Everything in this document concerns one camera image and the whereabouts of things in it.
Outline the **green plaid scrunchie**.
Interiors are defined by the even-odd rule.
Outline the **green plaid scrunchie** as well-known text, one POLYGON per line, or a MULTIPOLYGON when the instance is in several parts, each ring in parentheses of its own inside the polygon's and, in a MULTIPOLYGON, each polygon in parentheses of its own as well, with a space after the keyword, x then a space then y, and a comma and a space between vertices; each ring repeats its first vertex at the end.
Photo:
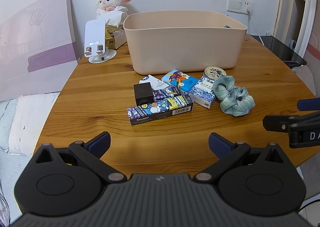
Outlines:
POLYGON ((232 116, 247 115, 255 107, 254 99, 245 87, 235 85, 233 76, 221 76, 213 83, 213 93, 220 101, 223 113, 232 116))

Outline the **blue white porcelain tissue pack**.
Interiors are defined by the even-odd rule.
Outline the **blue white porcelain tissue pack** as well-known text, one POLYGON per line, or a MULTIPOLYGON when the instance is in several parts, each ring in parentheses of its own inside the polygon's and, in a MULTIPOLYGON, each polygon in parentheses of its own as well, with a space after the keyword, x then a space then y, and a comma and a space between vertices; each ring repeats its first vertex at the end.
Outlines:
POLYGON ((202 76, 188 92, 193 102, 210 109, 216 98, 213 92, 213 84, 213 79, 202 76))

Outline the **long cartoon sanrio box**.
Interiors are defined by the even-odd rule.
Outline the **long cartoon sanrio box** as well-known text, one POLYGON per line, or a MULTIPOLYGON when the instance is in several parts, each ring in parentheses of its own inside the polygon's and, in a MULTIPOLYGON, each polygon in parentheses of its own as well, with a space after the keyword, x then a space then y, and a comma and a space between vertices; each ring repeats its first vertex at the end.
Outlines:
POLYGON ((160 101, 127 109, 132 126, 160 120, 193 110, 194 102, 189 94, 165 98, 160 101))

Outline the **small black cube box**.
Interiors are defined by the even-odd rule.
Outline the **small black cube box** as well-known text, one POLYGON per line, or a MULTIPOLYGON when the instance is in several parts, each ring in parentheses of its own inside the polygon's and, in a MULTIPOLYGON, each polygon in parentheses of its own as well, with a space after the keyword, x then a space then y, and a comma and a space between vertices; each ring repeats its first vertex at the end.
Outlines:
POLYGON ((150 83, 135 84, 133 85, 133 89, 137 106, 154 102, 153 90, 150 83))

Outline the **round metal balm tin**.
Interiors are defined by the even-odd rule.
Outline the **round metal balm tin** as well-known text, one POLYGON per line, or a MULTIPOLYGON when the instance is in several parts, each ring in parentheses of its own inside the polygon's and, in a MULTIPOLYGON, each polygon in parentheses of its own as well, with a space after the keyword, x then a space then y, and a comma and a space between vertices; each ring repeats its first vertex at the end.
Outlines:
POLYGON ((222 68, 219 68, 216 66, 209 66, 204 69, 203 75, 205 77, 210 78, 210 79, 216 80, 221 76, 226 76, 227 74, 226 74, 225 70, 223 70, 222 68))

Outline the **purple cartoon small box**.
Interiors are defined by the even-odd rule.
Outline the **purple cartoon small box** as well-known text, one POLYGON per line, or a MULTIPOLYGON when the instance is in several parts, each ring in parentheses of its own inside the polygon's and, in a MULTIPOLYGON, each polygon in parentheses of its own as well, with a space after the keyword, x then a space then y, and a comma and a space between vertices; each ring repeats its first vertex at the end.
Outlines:
POLYGON ((167 87, 165 89, 153 91, 154 102, 159 102, 165 98, 172 98, 179 95, 181 95, 181 91, 177 87, 167 87))

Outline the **blue cartoon tissue pack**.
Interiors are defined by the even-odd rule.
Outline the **blue cartoon tissue pack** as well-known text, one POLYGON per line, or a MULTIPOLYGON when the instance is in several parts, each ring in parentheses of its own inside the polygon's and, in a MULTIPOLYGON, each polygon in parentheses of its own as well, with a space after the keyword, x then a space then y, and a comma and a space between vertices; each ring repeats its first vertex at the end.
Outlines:
POLYGON ((162 81, 188 93, 199 80, 179 70, 172 70, 162 77, 162 81))

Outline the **white small card box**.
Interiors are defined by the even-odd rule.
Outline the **white small card box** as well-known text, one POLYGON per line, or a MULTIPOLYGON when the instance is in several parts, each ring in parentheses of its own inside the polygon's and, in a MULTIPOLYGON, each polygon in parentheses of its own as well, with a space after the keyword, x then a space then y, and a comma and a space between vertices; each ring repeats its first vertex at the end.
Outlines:
POLYGON ((152 75, 148 75, 148 76, 145 76, 144 78, 140 79, 139 83, 140 84, 150 83, 151 88, 154 91, 155 90, 163 90, 163 89, 166 89, 166 88, 170 87, 169 84, 157 79, 156 77, 154 77, 152 75))

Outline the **black glass side table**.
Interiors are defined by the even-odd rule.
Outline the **black glass side table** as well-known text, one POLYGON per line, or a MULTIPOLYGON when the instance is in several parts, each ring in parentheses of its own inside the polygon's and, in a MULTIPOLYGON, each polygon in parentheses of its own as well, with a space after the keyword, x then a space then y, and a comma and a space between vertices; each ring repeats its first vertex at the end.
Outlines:
POLYGON ((275 54, 289 68, 304 66, 307 62, 301 58, 295 51, 287 47, 284 43, 273 36, 261 36, 266 48, 275 54))

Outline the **white bed pillow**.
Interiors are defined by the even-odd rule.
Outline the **white bed pillow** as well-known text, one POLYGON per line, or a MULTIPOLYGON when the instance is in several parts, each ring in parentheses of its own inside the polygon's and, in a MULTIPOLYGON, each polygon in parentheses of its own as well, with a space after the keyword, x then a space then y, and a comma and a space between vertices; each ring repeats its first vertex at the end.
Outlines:
POLYGON ((1 102, 1 151, 31 156, 59 92, 1 102))

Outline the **white phone stand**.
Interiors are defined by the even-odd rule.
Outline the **white phone stand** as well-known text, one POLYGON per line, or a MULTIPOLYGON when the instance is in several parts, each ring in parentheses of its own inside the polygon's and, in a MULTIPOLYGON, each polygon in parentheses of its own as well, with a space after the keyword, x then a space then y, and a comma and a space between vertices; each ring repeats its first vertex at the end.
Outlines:
POLYGON ((105 25, 105 19, 94 19, 86 22, 84 56, 88 58, 89 63, 104 63, 116 56, 116 50, 106 47, 105 25))

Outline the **pink purple flat board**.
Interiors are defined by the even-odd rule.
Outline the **pink purple flat board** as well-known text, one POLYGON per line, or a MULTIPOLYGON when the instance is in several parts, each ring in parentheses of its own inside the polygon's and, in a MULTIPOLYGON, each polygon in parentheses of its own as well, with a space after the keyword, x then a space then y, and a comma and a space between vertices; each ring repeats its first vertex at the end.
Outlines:
POLYGON ((71 0, 37 0, 1 24, 1 100, 59 92, 78 65, 71 0))

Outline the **tissue box with white tissue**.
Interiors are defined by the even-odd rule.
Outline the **tissue box with white tissue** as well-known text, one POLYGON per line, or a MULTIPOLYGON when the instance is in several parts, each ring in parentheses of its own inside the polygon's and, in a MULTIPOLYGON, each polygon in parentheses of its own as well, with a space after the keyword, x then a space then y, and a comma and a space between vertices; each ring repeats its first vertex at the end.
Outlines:
POLYGON ((123 23, 127 16, 127 8, 124 6, 117 6, 113 11, 97 10, 97 18, 105 20, 105 45, 109 49, 116 50, 125 44, 123 23))

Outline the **beige plastic storage bin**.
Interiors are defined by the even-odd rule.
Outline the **beige plastic storage bin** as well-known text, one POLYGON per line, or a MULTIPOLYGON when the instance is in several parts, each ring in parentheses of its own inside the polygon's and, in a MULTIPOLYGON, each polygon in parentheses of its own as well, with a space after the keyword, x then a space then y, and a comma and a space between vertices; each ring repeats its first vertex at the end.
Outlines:
POLYGON ((123 28, 133 69, 142 75, 233 68, 247 33, 224 14, 188 10, 131 14, 123 28))

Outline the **white door frame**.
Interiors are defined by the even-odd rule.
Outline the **white door frame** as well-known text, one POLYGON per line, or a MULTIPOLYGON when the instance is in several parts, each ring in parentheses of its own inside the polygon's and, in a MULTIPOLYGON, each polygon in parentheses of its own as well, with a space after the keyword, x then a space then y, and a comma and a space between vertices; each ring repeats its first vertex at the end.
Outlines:
POLYGON ((304 57, 316 16, 317 0, 279 0, 273 36, 304 57))

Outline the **white wall switch socket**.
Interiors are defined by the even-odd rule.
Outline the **white wall switch socket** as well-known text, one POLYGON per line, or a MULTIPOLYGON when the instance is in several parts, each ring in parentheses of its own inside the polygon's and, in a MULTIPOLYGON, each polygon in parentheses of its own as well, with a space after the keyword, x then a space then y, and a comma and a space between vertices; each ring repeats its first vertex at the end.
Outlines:
POLYGON ((227 11, 252 15, 254 2, 252 0, 227 0, 227 11))

